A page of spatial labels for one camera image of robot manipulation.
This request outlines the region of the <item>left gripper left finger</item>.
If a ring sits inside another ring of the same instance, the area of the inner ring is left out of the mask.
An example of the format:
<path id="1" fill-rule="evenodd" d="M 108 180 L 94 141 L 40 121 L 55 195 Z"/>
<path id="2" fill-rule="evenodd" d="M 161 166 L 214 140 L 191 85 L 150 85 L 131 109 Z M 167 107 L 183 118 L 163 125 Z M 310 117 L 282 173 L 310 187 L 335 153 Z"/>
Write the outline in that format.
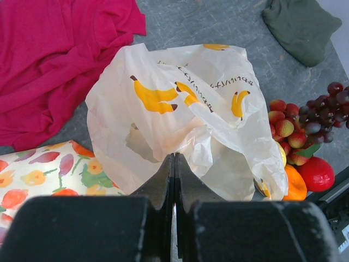
<path id="1" fill-rule="evenodd" d="M 128 196 L 40 196 L 16 214 L 1 261 L 170 261 L 175 157 Z"/>

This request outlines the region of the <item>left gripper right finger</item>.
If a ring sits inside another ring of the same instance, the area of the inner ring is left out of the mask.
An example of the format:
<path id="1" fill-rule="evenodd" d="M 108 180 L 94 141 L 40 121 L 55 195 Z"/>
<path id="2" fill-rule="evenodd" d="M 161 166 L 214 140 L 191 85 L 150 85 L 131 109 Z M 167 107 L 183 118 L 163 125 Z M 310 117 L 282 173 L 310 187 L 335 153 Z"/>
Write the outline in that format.
<path id="1" fill-rule="evenodd" d="M 178 255 L 183 261 L 339 261 L 322 210 L 309 201 L 226 201 L 174 159 Z"/>

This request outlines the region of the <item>fake orange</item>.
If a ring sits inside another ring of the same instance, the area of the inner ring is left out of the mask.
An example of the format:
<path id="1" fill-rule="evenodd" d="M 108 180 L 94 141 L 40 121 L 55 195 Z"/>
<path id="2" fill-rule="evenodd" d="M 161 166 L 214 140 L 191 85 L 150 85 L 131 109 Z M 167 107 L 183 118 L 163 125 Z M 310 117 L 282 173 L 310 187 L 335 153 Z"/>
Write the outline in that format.
<path id="1" fill-rule="evenodd" d="M 283 201 L 303 201 L 308 190 L 300 173 L 291 165 L 286 164 L 285 171 L 288 178 L 288 193 L 283 197 Z"/>

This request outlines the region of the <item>yellow fake lemon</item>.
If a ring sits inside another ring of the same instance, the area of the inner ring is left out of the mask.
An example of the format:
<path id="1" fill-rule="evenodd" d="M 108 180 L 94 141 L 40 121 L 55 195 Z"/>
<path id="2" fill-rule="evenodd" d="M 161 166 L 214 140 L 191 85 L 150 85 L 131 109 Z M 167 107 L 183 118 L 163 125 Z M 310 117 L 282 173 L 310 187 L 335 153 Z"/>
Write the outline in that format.
<path id="1" fill-rule="evenodd" d="M 285 167 L 287 164 L 287 157 L 286 157 L 285 150 L 282 148 L 282 146 L 280 145 L 279 142 L 276 141 L 276 144 L 277 144 L 279 151 L 280 151 L 280 154 L 281 154 L 283 166 Z"/>

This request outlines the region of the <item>red fake pepper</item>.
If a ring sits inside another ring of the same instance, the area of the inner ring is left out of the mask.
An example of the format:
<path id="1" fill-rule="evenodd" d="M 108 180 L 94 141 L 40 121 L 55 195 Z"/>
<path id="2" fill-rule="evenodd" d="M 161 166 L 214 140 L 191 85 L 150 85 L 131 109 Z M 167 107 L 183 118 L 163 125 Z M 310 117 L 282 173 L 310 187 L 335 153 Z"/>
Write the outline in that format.
<path id="1" fill-rule="evenodd" d="M 305 164 L 296 167 L 296 169 L 310 192 L 323 192 L 335 182 L 332 166 L 322 158 L 311 157 Z"/>

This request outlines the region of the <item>translucent plastic bag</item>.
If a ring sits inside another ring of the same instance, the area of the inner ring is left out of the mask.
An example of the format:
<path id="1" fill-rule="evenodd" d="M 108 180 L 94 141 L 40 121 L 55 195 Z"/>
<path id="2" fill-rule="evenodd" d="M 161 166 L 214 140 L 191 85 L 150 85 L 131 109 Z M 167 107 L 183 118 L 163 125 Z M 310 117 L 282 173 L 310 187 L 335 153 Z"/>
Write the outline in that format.
<path id="1" fill-rule="evenodd" d="M 288 178 L 246 50 L 192 45 L 121 48 L 86 96 L 93 151 L 129 194 L 180 153 L 230 201 L 281 200 Z"/>

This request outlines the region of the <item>red fake cherry bunch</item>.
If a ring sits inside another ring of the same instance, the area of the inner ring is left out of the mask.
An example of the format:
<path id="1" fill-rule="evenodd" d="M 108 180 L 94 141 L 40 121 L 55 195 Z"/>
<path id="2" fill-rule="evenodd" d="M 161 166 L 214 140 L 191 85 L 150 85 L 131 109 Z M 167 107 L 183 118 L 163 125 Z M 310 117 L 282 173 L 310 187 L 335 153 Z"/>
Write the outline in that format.
<path id="1" fill-rule="evenodd" d="M 275 141 L 285 150 L 287 164 L 301 166 L 314 154 L 313 142 L 301 127 L 299 107 L 281 99 L 269 102 L 270 131 Z"/>

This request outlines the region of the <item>dark fake grapes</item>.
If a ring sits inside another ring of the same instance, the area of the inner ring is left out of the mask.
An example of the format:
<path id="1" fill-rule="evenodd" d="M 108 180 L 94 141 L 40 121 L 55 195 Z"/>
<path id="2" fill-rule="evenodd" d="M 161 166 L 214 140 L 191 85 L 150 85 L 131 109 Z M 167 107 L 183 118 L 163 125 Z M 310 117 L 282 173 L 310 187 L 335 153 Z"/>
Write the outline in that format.
<path id="1" fill-rule="evenodd" d="M 311 144 L 330 143 L 333 128 L 348 128 L 348 87 L 332 82 L 327 92 L 299 109 L 298 122 Z"/>

